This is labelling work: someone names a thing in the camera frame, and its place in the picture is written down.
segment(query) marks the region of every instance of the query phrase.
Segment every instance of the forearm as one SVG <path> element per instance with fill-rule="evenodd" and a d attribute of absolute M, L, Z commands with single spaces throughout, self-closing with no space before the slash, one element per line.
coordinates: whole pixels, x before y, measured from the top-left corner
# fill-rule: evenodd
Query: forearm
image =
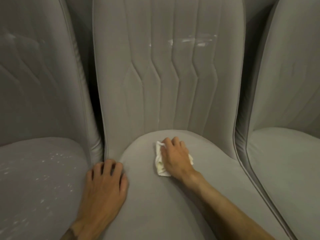
<path fill-rule="evenodd" d="M 219 234 L 221 234 L 224 239 L 274 240 L 261 226 L 212 187 L 200 173 L 195 172 L 187 176 L 184 179 L 184 183 L 213 211 L 213 214 L 218 220 Z"/>

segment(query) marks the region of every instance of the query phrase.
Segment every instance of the white cloth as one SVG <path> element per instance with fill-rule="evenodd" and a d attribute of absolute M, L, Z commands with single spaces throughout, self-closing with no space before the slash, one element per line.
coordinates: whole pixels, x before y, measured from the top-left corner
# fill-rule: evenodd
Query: white cloth
<path fill-rule="evenodd" d="M 161 143 L 160 141 L 157 141 L 157 143 L 155 144 L 155 153 L 156 153 L 155 168 L 157 169 L 158 175 L 170 177 L 171 174 L 166 171 L 165 166 L 163 165 L 163 162 L 162 162 L 162 154 L 160 150 L 162 146 L 165 147 L 165 144 Z M 193 165 L 193 158 L 192 156 L 190 156 L 190 154 L 189 154 L 189 159 L 190 159 L 191 165 Z"/>

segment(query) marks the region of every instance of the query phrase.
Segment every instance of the seat bottom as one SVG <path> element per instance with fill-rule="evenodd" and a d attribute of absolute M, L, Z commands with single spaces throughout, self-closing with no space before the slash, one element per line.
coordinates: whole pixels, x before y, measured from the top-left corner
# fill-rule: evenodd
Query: seat bottom
<path fill-rule="evenodd" d="M 172 177 L 156 173 L 155 143 L 174 136 L 186 142 L 194 168 L 211 185 L 277 240 L 289 239 L 238 161 L 205 138 L 182 130 L 146 134 L 123 153 L 120 162 L 129 178 L 128 196 L 103 239 L 215 239 L 199 208 L 183 192 L 184 187 Z"/>
<path fill-rule="evenodd" d="M 298 239 L 320 239 L 320 139 L 283 128 L 252 133 L 253 171 Z"/>
<path fill-rule="evenodd" d="M 70 139 L 0 147 L 0 238 L 60 239 L 75 220 L 90 166 L 81 146 Z"/>

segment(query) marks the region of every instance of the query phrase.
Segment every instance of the hand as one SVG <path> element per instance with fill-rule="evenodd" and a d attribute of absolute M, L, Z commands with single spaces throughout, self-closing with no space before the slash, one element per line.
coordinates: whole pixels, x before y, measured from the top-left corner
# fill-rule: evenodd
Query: hand
<path fill-rule="evenodd" d="M 192 167 L 189 159 L 189 150 L 183 141 L 174 137 L 171 141 L 169 138 L 162 142 L 165 147 L 161 147 L 162 162 L 165 169 L 179 181 L 186 183 L 186 179 L 196 171 Z"/>
<path fill-rule="evenodd" d="M 118 215 L 128 190 L 126 174 L 121 177 L 122 169 L 121 163 L 106 160 L 87 172 L 78 216 L 71 226 L 78 240 L 97 239 Z"/>

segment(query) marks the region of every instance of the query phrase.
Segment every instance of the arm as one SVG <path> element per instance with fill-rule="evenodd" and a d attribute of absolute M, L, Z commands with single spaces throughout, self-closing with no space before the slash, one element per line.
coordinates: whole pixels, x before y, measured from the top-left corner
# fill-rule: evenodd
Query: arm
<path fill-rule="evenodd" d="M 106 160 L 87 172 L 77 219 L 61 240 L 96 240 L 114 220 L 126 200 L 128 190 L 126 175 L 121 177 L 122 168 L 121 163 Z"/>
<path fill-rule="evenodd" d="M 192 190 L 203 202 L 209 205 L 218 219 L 224 239 L 274 240 L 261 226 L 243 213 L 237 206 L 212 187 L 201 173 L 194 170 L 189 160 L 189 151 L 183 141 L 174 137 L 163 141 L 162 161 L 166 170 L 187 188 Z"/>

